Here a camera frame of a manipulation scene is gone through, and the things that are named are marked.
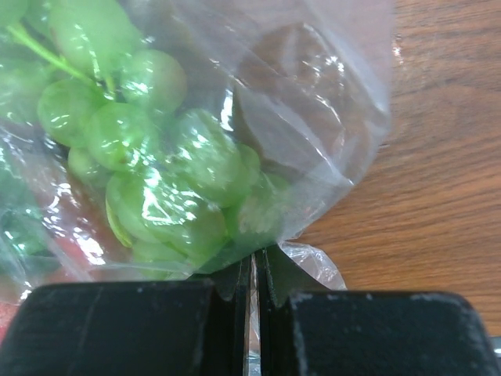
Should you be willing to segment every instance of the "wood grain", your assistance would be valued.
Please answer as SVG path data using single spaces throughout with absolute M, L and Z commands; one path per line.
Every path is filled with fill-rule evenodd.
M 395 132 L 301 241 L 351 289 L 455 291 L 501 335 L 501 2 L 398 0 Z

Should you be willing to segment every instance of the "grape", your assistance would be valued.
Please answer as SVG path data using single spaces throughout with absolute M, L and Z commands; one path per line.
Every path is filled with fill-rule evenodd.
M 201 196 L 225 206 L 225 195 L 237 178 L 241 158 L 219 121 L 204 110 L 191 110 L 170 130 L 177 146 L 171 167 L 193 184 Z
M 50 38 L 49 14 L 56 1 L 58 0 L 30 0 L 24 17 L 31 27 L 48 38 Z
M 110 225 L 111 231 L 113 231 L 114 236 L 121 242 L 121 244 L 126 247 L 132 247 L 131 234 L 120 224 L 117 215 L 111 208 L 109 201 L 106 199 L 106 217 L 108 218 L 108 223 Z
M 97 163 L 85 148 L 71 148 L 68 155 L 68 168 L 83 183 L 101 187 L 108 182 L 108 171 Z
M 140 179 L 137 175 L 116 173 L 106 188 L 106 200 L 125 231 L 140 240 L 160 243 L 143 222 L 142 202 L 136 199 L 137 192 L 128 189 L 130 180 Z
M 261 174 L 250 195 L 226 210 L 229 235 L 237 245 L 258 249 L 277 240 L 290 203 L 288 186 L 277 175 Z
M 237 147 L 242 162 L 236 178 L 224 190 L 213 190 L 208 194 L 220 208 L 228 208 L 247 196 L 261 171 L 261 162 L 254 149 L 243 144 Z
M 173 244 L 192 259 L 210 257 L 226 240 L 221 211 L 171 172 L 146 168 L 114 177 L 106 198 L 121 224 L 140 240 Z
M 152 269 L 142 269 L 145 277 L 152 280 L 166 280 L 172 276 L 172 271 L 161 270 L 162 263 L 166 262 L 186 262 L 186 256 L 166 244 L 149 244 L 139 241 L 134 244 L 132 256 L 135 262 L 152 264 Z
M 114 171 L 147 163 L 158 148 L 157 128 L 142 110 L 109 103 L 92 116 L 86 132 L 90 154 Z
M 91 116 L 105 104 L 102 90 L 67 79 L 44 90 L 38 104 L 38 117 L 55 141 L 69 147 L 83 147 Z
M 186 98 L 186 75 L 177 60 L 156 50 L 137 52 L 121 73 L 121 87 L 129 103 L 155 114 L 171 114 Z
M 41 93 L 50 81 L 49 70 L 36 61 L 0 60 L 0 117 L 15 123 L 35 123 Z
M 28 9 L 27 0 L 2 0 L 0 2 L 0 27 L 19 21 Z
M 115 0 L 59 0 L 49 17 L 52 39 L 77 69 L 104 79 L 142 44 Z
M 40 223 L 27 217 L 8 211 L 0 220 L 2 236 L 8 239 L 9 245 L 19 256 L 35 255 L 47 249 L 40 234 L 33 231 L 34 229 L 43 231 Z

